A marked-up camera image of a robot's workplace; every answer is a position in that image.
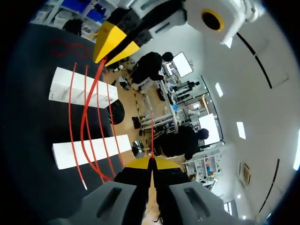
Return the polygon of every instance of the red cable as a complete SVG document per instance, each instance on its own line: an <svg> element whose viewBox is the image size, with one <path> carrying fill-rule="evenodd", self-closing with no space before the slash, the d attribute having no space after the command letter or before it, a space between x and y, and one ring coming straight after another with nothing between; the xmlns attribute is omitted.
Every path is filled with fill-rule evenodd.
<svg viewBox="0 0 300 225"><path fill-rule="evenodd" d="M118 148L118 153L119 153L119 158L120 158L122 167L124 167L122 156L121 156L119 145L118 145L118 141L117 141L116 130L114 129L114 124L113 124L112 107L111 107L111 101L110 101L110 98L109 98L109 90L108 90L108 71L107 70L106 70L106 87L107 87L107 97L108 97L109 113L110 113L111 121L112 121L113 136L114 136L114 139L116 140L116 144L117 144L117 148Z"/></svg>
<svg viewBox="0 0 300 225"><path fill-rule="evenodd" d="M85 66L85 76L84 76L84 104L86 103L86 78L88 76L88 69L89 69L89 66ZM100 171L100 167L99 167L98 163L96 163L97 159L96 159L96 155L95 155L95 152L94 152L92 139L91 139L91 136L90 136L90 127L89 127L88 115L86 115L86 117L85 117L85 122L86 122L86 128L88 130L88 136L89 136L89 141L90 141L90 148L92 149L92 153L93 153L94 161L95 161L95 164L96 164L96 168L98 169L98 171ZM103 177L101 175L100 175L100 178L102 180L102 183L104 183L104 179L103 179Z"/></svg>
<svg viewBox="0 0 300 225"><path fill-rule="evenodd" d="M72 150L73 150L73 154L74 154L76 167L77 167L80 179L82 181L82 184L83 184L84 188L87 190L88 188L86 187L86 184L84 182L83 175L81 174L81 170L80 170L80 167L79 167L79 164L78 164L78 161L77 161L77 157L76 157L76 152L75 152L75 147L74 147L74 142L73 142L72 122L71 122L71 94L72 94L72 85L73 85L73 78L74 78L74 73L75 73L75 70L76 70L76 66L77 66L77 62L74 64L74 69L73 69L71 84L70 84L70 91L69 91L69 104L68 104L69 129L70 129L71 145L72 145Z"/></svg>
<svg viewBox="0 0 300 225"><path fill-rule="evenodd" d="M84 147L84 142L83 142L83 127L84 127L85 117L86 117L87 110L88 110L88 107L89 107L90 99L92 97L92 93L93 93L93 91L95 89L96 83L98 82L98 80L100 78L100 74L102 72L102 69L104 67L105 62L106 62L106 58L102 59L102 61L100 63L100 66L98 68L98 71L96 73L94 82L92 84L92 87L90 89L89 95L87 97L86 103L84 105L84 109L83 109L83 113L82 113L82 119L81 119L81 125L80 125L80 139L81 139L81 146L82 146L82 150L83 150L84 156L88 160L89 165L92 167L92 169L94 171L96 171L99 175L103 176L106 180L112 180L111 178L107 177L106 175L104 175L103 173L101 173L100 171L98 171L97 168L92 164L92 162L90 161L90 159L89 159L89 157L88 157L88 155L86 153L86 150L85 150L85 147Z"/></svg>
<svg viewBox="0 0 300 225"><path fill-rule="evenodd" d="M153 135L153 127L154 127L154 121L153 121L153 112L151 113L151 157L154 158L154 135Z"/></svg>
<svg viewBox="0 0 300 225"><path fill-rule="evenodd" d="M103 144L104 144L104 148L105 148L105 151L106 151L106 156L107 156L107 159L108 159L108 163L109 163L109 166L112 170L112 174L113 176L115 177L116 176L116 173L113 169L113 165L112 165L112 162L111 162L111 158L109 157L108 155L108 151L107 151L107 147L106 147L106 143L105 143L105 138L104 138L104 133L103 133L103 129L102 129L102 123L101 123L101 117L100 117L100 109L99 109L99 93L98 93L98 82L97 82L97 111L98 111L98 120L99 120L99 125L100 125L100 131L101 131L101 135L102 135L102 138L103 138Z"/></svg>

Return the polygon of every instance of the computer monitor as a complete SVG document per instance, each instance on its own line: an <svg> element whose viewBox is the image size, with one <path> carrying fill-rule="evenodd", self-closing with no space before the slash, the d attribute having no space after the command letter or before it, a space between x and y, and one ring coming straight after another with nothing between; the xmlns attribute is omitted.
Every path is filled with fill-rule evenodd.
<svg viewBox="0 0 300 225"><path fill-rule="evenodd" d="M211 113L206 116L202 116L202 117L198 118L198 120L199 120L201 129L205 128L210 133L208 139L204 140L204 144L208 145L208 144L213 144L213 143L219 142L220 136L219 136L219 132L218 132L214 114Z"/></svg>
<svg viewBox="0 0 300 225"><path fill-rule="evenodd" d="M174 56L173 64L175 65L180 77L184 77L193 72L193 69L183 52Z"/></svg>

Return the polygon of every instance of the yellow robot part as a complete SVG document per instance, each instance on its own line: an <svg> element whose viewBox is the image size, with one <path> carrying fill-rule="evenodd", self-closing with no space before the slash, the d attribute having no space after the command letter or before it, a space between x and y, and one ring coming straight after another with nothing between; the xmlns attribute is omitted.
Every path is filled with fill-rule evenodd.
<svg viewBox="0 0 300 225"><path fill-rule="evenodd" d="M111 50L113 50L124 38L126 34L116 25L105 21L100 27L93 53L93 61L100 62ZM139 50L135 42L131 42L122 52L115 56L105 66L117 62L125 57L132 55Z"/></svg>
<svg viewBox="0 0 300 225"><path fill-rule="evenodd" d="M127 164L126 167L146 170L148 168L149 159L150 157L135 159L134 161ZM179 166L175 162L168 159L155 157L155 161L158 170L179 168Z"/></svg>

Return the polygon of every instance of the white rectangular block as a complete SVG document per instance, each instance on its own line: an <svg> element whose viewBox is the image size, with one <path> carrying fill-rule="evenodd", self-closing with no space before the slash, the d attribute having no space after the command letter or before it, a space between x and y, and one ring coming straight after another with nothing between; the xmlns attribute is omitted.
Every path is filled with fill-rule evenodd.
<svg viewBox="0 0 300 225"><path fill-rule="evenodd" d="M70 84L72 78L72 71L57 67L53 76L49 100L57 102L69 102ZM86 80L86 98L94 82L93 78L87 77ZM118 99L117 88L112 85L108 85L110 103L113 103ZM73 85L72 85L71 103L76 105L84 105L84 75L74 73ZM108 104L107 86L105 82L98 81L98 96L99 107L106 108ZM97 86L95 87L92 97L90 99L89 106L97 107Z"/></svg>
<svg viewBox="0 0 300 225"><path fill-rule="evenodd" d="M117 136L117 141L120 149L120 153L131 150L130 141L128 135L120 135ZM96 160L101 160L107 158L106 151L104 148L103 138L92 140L94 152L96 156ZM118 155L118 148L114 137L106 137L105 143L108 151L108 155L114 156ZM74 142L76 157L79 165L87 164L88 160L84 156L84 152L81 146L81 142ZM87 155L91 162L94 162L94 157L92 153L92 149L90 147L90 141L84 141L84 147ZM54 159L58 169L67 169L70 167L76 166L76 162L74 159L73 149L71 142L66 143L55 143L52 146Z"/></svg>

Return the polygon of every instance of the red loop drawing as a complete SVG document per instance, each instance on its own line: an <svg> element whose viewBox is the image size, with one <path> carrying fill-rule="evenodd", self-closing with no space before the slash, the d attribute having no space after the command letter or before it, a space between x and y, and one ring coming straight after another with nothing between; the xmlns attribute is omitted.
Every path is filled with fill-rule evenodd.
<svg viewBox="0 0 300 225"><path fill-rule="evenodd" d="M82 44L73 43L73 44L71 44L71 47L72 47L74 53L80 57L87 58L90 55L90 50ZM78 52L77 48L82 48L86 52L86 55L80 54L80 52Z"/></svg>
<svg viewBox="0 0 300 225"><path fill-rule="evenodd" d="M58 46L59 46L58 44L63 45L66 49L66 52L60 53L57 49ZM58 39L53 39L53 40L51 40L50 45L51 45L51 52L55 56L65 56L65 55L69 54L70 49L68 47L68 44L64 41L61 41L61 40L58 40Z"/></svg>

